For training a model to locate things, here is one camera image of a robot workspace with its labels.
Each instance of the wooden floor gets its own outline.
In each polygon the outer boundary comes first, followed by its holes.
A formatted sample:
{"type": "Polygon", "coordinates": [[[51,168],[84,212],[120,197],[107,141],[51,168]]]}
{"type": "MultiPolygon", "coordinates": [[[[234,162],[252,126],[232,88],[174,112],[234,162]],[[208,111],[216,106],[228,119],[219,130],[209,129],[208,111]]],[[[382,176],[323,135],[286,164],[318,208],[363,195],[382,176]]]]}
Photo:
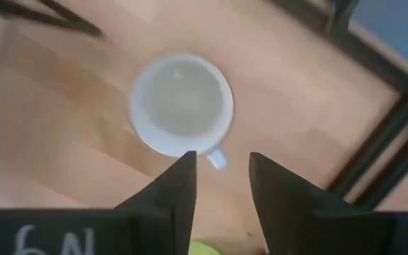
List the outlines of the wooden floor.
{"type": "Polygon", "coordinates": [[[128,122],[136,73],[191,51],[226,75],[235,100],[229,167],[198,163],[193,236],[255,254],[249,153],[325,187],[398,95],[259,0],[61,0],[107,35],[13,22],[0,62],[0,207],[111,208],[175,159],[147,149],[128,122]]]}

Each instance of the ceramic cup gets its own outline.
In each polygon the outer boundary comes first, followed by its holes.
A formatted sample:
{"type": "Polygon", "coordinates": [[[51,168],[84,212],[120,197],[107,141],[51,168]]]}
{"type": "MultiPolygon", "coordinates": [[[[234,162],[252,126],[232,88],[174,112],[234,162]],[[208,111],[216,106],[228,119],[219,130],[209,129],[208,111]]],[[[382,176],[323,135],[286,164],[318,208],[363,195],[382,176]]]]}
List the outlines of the ceramic cup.
{"type": "Polygon", "coordinates": [[[219,148],[234,116],[234,99],[222,72],[191,53],[168,54],[144,68],[128,96],[130,121],[154,151],[181,157],[207,155],[216,169],[227,166],[219,148]]]}

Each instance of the black metal frame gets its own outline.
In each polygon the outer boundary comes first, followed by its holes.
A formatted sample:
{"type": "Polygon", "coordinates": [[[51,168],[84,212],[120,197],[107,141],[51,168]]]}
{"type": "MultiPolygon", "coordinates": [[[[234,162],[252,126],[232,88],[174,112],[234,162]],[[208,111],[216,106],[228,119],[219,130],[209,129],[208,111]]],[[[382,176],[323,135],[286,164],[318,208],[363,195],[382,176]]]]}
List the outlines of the black metal frame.
{"type": "Polygon", "coordinates": [[[56,18],[46,13],[39,12],[22,6],[14,1],[0,0],[0,15],[3,17],[19,17],[31,21],[43,23],[49,26],[55,26],[63,29],[86,33],[94,37],[101,37],[103,33],[92,23],[76,15],[63,5],[53,0],[38,0],[40,3],[52,9],[62,18],[56,18]]]}
{"type": "MultiPolygon", "coordinates": [[[[330,183],[328,191],[339,197],[344,197],[367,172],[375,160],[385,151],[388,145],[408,125],[408,73],[400,69],[379,52],[365,44],[348,31],[351,14],[358,0],[335,0],[330,14],[322,13],[319,9],[305,0],[271,0],[294,15],[315,33],[322,35],[345,54],[352,57],[359,64],[377,74],[383,81],[400,93],[400,99],[374,129],[366,141],[361,145],[354,156],[343,167],[339,175],[330,183]]],[[[363,198],[357,200],[358,205],[372,207],[379,203],[408,173],[408,143],[394,156],[384,174],[380,175],[374,186],[382,186],[382,191],[376,188],[364,193],[363,198]],[[392,165],[403,162],[400,166],[392,165]]]]}

